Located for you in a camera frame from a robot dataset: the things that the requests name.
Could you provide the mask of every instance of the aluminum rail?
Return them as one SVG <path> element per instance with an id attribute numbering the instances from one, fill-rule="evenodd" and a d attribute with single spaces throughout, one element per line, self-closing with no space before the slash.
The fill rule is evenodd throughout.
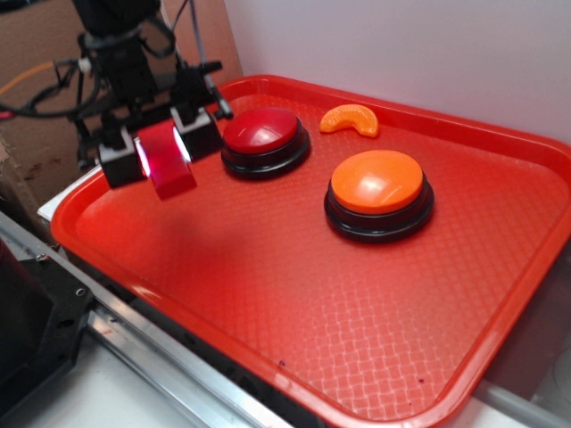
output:
<path id="1" fill-rule="evenodd" d="M 51 258 L 95 296 L 88 331 L 200 428 L 292 428 L 98 282 L 0 212 L 0 235 L 31 258 Z"/>

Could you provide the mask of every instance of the tray rim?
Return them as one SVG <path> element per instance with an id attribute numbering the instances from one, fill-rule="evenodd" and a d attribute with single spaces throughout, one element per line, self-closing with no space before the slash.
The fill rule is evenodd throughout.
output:
<path id="1" fill-rule="evenodd" d="M 383 112 L 379 117 L 381 124 L 407 128 L 413 132 L 441 138 L 456 144 L 467 145 L 542 165 L 557 173 L 567 184 L 569 191 L 567 206 L 553 224 L 549 234 L 539 244 L 534 257 L 527 263 L 526 268 L 512 285 L 504 301 L 498 307 L 496 313 L 489 319 L 486 327 L 479 334 L 473 347 L 457 367 L 455 374 L 438 395 L 434 404 L 414 416 L 393 421 L 373 421 L 355 415 L 346 407 L 334 403 L 333 400 L 324 396 L 320 391 L 314 390 L 309 385 L 301 382 L 294 375 L 289 373 L 287 375 L 283 374 L 281 366 L 276 365 L 275 362 L 268 361 L 266 358 L 260 359 L 260 355 L 255 350 L 250 349 L 235 338 L 228 337 L 217 327 L 210 325 L 208 322 L 202 323 L 200 326 L 200 336 L 206 334 L 210 337 L 224 336 L 226 343 L 225 354 L 234 360 L 236 359 L 233 358 L 233 355 L 240 355 L 241 358 L 236 360 L 239 364 L 246 366 L 255 375 L 272 384 L 272 386 L 278 388 L 282 393 L 301 405 L 310 407 L 311 411 L 332 425 L 355 428 L 396 428 L 438 424 L 450 417 L 469 398 L 471 391 L 476 387 L 485 369 L 503 344 L 527 302 L 534 295 L 535 290 L 541 284 L 541 280 L 547 274 L 551 264 L 555 261 L 555 258 L 557 258 L 557 255 L 571 235 L 571 202 L 569 200 L 569 195 L 571 194 L 571 146 L 547 137 L 535 136 L 521 131 L 487 125 L 471 119 L 462 119 L 403 104 L 386 102 L 365 95 L 356 95 L 290 78 L 271 75 L 250 76 L 228 82 L 221 86 L 220 90 L 231 102 L 236 98 L 247 95 L 273 95 L 279 88 L 284 87 L 289 88 L 288 94 L 294 96 L 293 98 L 288 98 L 290 101 L 316 105 L 315 95 L 319 94 L 319 97 L 321 97 L 319 105 L 322 105 L 324 109 L 332 108 L 339 103 L 360 103 L 372 108 L 374 111 L 381 110 Z M 458 134 L 459 130 L 468 132 L 471 135 L 469 141 L 459 143 L 452 139 Z M 526 144 L 526 150 L 521 150 L 521 144 Z M 91 192 L 90 197 L 87 197 L 87 189 Z M 73 220 L 79 218 L 90 203 L 96 201 L 96 199 L 91 199 L 94 194 L 96 194 L 98 199 L 108 190 L 109 187 L 105 182 L 103 173 L 96 174 L 68 195 L 54 214 L 51 228 L 55 239 L 58 242 L 62 242 L 72 252 L 80 249 L 77 255 L 82 259 L 88 258 L 101 262 L 101 255 L 98 251 L 82 246 L 81 241 L 72 233 L 73 226 L 70 228 L 70 225 L 74 224 Z M 114 269 L 120 270 L 120 266 L 116 265 L 112 260 L 104 260 L 103 264 L 107 268 L 111 267 L 114 272 L 117 272 Z M 156 306 L 159 300 L 153 301 L 153 298 L 150 297 L 148 302 Z M 175 321 L 181 323 L 181 320 L 184 319 L 185 328 L 192 330 L 190 325 L 198 326 L 201 324 L 201 320 L 196 314 L 187 314 L 183 310 L 182 305 L 173 299 L 163 296 L 160 298 L 160 303 L 163 308 L 165 306 L 170 307 L 169 313 Z"/>

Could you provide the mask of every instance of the black button base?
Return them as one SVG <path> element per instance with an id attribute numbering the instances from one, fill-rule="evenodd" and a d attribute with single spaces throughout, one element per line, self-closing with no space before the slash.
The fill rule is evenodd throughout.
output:
<path id="1" fill-rule="evenodd" d="M 262 154 L 241 154 L 224 146 L 221 157 L 227 171 L 235 177 L 267 179 L 279 177 L 301 165 L 310 154 L 310 146 L 310 135 L 298 120 L 295 137 L 276 150 Z"/>
<path id="2" fill-rule="evenodd" d="M 424 176 L 420 195 L 413 203 L 388 214 L 367 215 L 342 206 L 329 182 L 324 206 L 329 225 L 340 235 L 360 243 L 391 243 L 415 234 L 428 222 L 434 190 Z"/>

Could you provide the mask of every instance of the robotic arm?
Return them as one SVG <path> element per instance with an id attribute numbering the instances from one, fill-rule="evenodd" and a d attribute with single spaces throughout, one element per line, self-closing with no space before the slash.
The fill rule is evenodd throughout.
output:
<path id="1" fill-rule="evenodd" d="M 172 120 L 175 135 L 182 142 L 181 156 L 193 161 L 221 148 L 215 119 L 231 119 L 232 111 L 208 76 L 222 66 L 220 62 L 205 61 L 193 0 L 190 7 L 194 33 L 203 57 L 200 64 L 193 66 L 176 52 L 173 29 L 157 18 L 160 0 L 73 0 L 73 3 L 87 32 L 78 37 L 81 59 L 70 65 L 63 78 L 58 75 L 57 90 L 69 84 L 74 70 L 80 70 L 76 106 L 67 111 L 38 112 L 36 105 L 46 95 L 53 96 L 50 91 L 54 87 L 50 87 L 19 109 L 0 103 L 0 114 L 4 111 L 4 115 L 11 116 L 66 116 L 78 130 L 79 167 L 101 164 L 111 187 L 147 178 L 144 149 L 136 144 L 137 131 L 143 128 Z M 146 43 L 142 37 L 144 22 L 164 35 L 165 48 L 157 51 Z M 154 75 L 148 57 L 170 55 L 176 70 Z M 93 89 L 84 100 L 84 74 L 89 72 L 93 75 Z M 158 95 L 165 98 L 163 94 L 167 101 L 157 104 Z M 218 106 L 214 113 L 205 109 L 214 103 Z M 86 119 L 93 117 L 99 118 L 101 126 L 89 129 Z"/>

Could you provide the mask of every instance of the orange button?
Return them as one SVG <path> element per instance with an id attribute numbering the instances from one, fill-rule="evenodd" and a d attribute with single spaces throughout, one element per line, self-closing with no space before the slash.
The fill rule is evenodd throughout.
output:
<path id="1" fill-rule="evenodd" d="M 422 191 L 423 171 L 409 155 L 372 150 L 341 163 L 331 177 L 337 201 L 359 214 L 381 215 L 401 210 Z"/>

